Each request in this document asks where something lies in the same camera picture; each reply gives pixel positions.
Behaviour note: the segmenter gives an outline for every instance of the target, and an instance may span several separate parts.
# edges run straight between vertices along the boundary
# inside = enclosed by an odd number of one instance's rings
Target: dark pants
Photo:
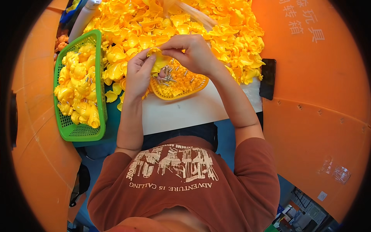
[[[192,135],[205,139],[213,145],[213,151],[216,152],[218,148],[218,127],[213,122],[197,125],[193,127],[186,127],[172,131],[164,131],[156,134],[149,134],[144,136],[142,151],[156,147],[165,140],[174,138],[180,135]]]

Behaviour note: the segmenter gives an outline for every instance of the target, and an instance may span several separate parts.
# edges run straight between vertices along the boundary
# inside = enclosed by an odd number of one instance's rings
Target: white bottle
[[[81,9],[79,16],[72,27],[71,33],[68,37],[68,43],[75,40],[77,37],[82,35],[82,32],[92,19],[98,6],[101,4],[102,0],[88,0],[85,6]]]

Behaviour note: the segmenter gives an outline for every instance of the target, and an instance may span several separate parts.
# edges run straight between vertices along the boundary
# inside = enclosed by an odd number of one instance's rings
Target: white table
[[[255,112],[261,112],[260,81],[254,78],[253,83],[241,85],[241,88],[248,96]],[[200,92],[178,100],[164,101],[154,94],[150,94],[143,101],[142,120],[144,135],[191,127],[227,118],[228,115],[218,91],[211,81]]]

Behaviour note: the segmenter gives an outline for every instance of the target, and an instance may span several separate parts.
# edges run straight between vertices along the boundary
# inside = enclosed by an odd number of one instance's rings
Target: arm
[[[128,62],[126,92],[122,103],[120,125],[115,152],[128,154],[132,159],[143,144],[142,96],[150,83],[151,69],[156,56],[147,58],[149,49],[143,50]]]
[[[236,146],[242,141],[263,138],[262,128],[251,103],[223,63],[211,52],[200,35],[177,35],[161,46],[162,54],[177,59],[191,72],[210,78],[220,94],[235,128]]]

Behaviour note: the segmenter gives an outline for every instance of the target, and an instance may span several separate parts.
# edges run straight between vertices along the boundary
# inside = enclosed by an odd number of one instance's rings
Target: black bag
[[[78,197],[86,192],[90,186],[90,173],[88,167],[83,164],[80,164],[79,171],[77,172],[77,178],[75,186],[73,187],[70,199],[70,207],[76,205]]]

